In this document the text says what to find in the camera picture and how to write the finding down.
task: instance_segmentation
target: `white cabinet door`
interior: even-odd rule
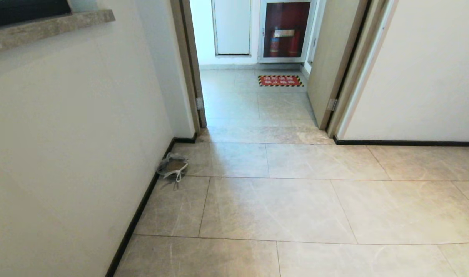
[[[250,0],[213,0],[218,55],[250,54]]]

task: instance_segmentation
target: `black baseboard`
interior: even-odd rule
[[[387,145],[402,147],[469,147],[469,142],[428,142],[416,140],[338,140],[336,145]]]
[[[194,144],[196,137],[197,137],[197,133],[195,133],[194,137],[192,138],[179,138],[179,137],[173,138],[168,148],[166,149],[166,153],[164,153],[164,156],[162,158],[163,159],[166,158],[166,155],[169,152],[171,152],[171,149],[173,149],[175,143],[181,142],[181,143],[187,143],[187,144]],[[127,249],[127,245],[129,245],[130,239],[132,238],[132,235],[134,234],[135,227],[137,226],[137,223],[139,222],[140,217],[142,216],[142,212],[144,211],[145,206],[147,205],[147,202],[149,201],[150,195],[152,194],[152,191],[158,179],[159,179],[159,174],[154,173],[154,176],[152,177],[152,180],[150,181],[150,184],[147,187],[147,190],[145,191],[145,194],[142,197],[142,200],[140,201],[140,204],[137,210],[135,211],[134,217],[132,218],[132,221],[130,222],[129,227],[127,228],[127,231],[125,232],[125,235],[123,236],[122,242],[120,243],[120,246],[118,247],[118,250],[116,251],[116,254],[113,257],[113,260],[111,261],[111,265],[108,268],[106,277],[113,277],[115,275],[118,265],[120,264],[120,260],[122,259],[123,254],[125,253],[125,250]]]

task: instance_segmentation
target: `yellow and black striped border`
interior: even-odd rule
[[[296,77],[299,81],[299,85],[263,85],[262,84],[262,77]],[[303,82],[301,82],[301,78],[297,75],[261,75],[259,76],[259,85],[261,87],[303,87]]]

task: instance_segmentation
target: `open door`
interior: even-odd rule
[[[327,1],[308,81],[318,128],[325,130],[370,0]]]
[[[195,131],[207,126],[190,0],[170,0]]]

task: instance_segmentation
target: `hallway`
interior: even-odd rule
[[[260,87],[258,75],[304,87]],[[201,72],[208,129],[118,277],[469,277],[469,147],[337,146],[300,72]]]

